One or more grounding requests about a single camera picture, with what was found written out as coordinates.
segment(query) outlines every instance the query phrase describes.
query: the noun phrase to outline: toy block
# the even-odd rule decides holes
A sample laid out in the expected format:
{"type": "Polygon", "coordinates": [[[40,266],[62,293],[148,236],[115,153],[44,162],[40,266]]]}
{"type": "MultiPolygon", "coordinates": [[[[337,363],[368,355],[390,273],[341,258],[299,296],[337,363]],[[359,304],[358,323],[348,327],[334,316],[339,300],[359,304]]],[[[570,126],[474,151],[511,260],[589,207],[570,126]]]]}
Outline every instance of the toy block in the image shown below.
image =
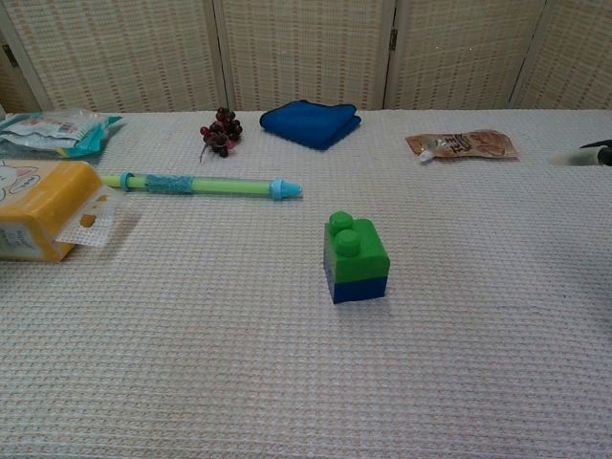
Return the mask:
{"type": "Polygon", "coordinates": [[[324,238],[323,266],[334,303],[384,296],[390,261],[371,221],[335,212],[324,238]]]}

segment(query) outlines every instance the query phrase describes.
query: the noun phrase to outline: grapes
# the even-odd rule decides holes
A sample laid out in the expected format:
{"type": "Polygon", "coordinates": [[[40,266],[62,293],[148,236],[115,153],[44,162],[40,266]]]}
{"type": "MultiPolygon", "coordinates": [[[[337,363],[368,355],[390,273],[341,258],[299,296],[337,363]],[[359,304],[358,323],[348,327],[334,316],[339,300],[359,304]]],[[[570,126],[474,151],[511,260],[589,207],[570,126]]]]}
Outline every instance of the grapes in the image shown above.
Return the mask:
{"type": "MultiPolygon", "coordinates": [[[[240,121],[236,119],[236,114],[226,107],[219,107],[215,118],[216,121],[210,127],[202,126],[200,128],[200,134],[202,134],[206,144],[205,149],[209,146],[214,153],[219,153],[221,158],[226,158],[230,153],[229,150],[240,141],[242,126],[240,121]]],[[[204,150],[200,155],[200,162],[203,155],[204,150]]]]}

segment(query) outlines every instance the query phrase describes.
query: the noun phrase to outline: green pen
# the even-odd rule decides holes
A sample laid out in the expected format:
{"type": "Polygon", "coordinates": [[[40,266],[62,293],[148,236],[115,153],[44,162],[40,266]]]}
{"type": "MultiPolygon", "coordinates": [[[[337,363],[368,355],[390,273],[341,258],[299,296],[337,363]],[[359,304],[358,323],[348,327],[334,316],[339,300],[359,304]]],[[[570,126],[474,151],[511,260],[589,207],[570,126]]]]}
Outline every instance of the green pen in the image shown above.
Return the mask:
{"type": "Polygon", "coordinates": [[[142,190],[166,194],[240,194],[267,196],[279,200],[299,196],[302,192],[302,187],[300,185],[290,184],[282,179],[217,179],[208,177],[132,174],[131,172],[123,172],[121,175],[103,175],[101,179],[105,185],[113,188],[121,188],[124,191],[142,190]]]}

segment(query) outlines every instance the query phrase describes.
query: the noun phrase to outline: green lego brick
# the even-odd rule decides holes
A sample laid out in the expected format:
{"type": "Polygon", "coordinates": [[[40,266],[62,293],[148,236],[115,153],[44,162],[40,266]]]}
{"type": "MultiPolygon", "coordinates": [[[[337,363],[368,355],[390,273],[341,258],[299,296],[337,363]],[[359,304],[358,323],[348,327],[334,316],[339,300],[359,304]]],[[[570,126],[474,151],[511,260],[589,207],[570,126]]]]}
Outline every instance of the green lego brick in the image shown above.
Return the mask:
{"type": "Polygon", "coordinates": [[[332,214],[325,224],[326,269],[334,282],[352,282],[389,274],[389,257],[374,224],[353,220],[346,212],[332,214]]]}

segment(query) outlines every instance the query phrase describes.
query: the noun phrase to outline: blue towel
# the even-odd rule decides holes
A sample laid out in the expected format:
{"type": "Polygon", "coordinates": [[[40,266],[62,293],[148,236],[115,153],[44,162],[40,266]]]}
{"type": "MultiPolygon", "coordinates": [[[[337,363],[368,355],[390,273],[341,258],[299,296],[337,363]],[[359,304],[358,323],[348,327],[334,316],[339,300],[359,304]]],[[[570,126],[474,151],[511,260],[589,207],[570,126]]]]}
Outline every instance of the blue towel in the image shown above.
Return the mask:
{"type": "Polygon", "coordinates": [[[326,150],[353,132],[361,122],[351,104],[321,105],[294,100],[264,113],[259,124],[277,136],[317,150],[326,150]]]}

